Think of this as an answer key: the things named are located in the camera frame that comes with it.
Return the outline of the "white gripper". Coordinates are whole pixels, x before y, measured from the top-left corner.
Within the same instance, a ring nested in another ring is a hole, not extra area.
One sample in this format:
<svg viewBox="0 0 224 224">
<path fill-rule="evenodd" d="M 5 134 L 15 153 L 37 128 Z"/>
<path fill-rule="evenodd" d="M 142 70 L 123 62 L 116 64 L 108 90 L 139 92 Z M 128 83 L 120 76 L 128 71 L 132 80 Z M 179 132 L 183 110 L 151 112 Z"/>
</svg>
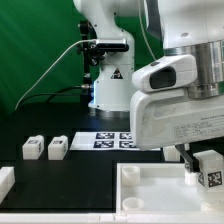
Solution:
<svg viewBox="0 0 224 224">
<path fill-rule="evenodd" d="M 198 173 L 199 160 L 184 144 L 224 136 L 224 95 L 193 100 L 183 88 L 149 94 L 137 91 L 130 104 L 130 129 L 137 148 L 176 145 L 185 169 Z"/>
</svg>

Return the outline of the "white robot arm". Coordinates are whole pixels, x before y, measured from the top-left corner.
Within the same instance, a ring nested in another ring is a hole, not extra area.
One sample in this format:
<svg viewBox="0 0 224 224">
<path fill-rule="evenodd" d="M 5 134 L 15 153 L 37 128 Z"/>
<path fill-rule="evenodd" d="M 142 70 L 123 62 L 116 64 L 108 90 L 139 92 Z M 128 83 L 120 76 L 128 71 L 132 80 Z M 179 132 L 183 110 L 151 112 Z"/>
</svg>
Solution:
<svg viewBox="0 0 224 224">
<path fill-rule="evenodd" d="M 90 108 L 128 115 L 142 150 L 224 136 L 224 0 L 73 0 L 93 26 L 90 45 L 100 66 Z M 135 69 L 134 39 L 117 16 L 146 15 L 164 55 Z"/>
</svg>

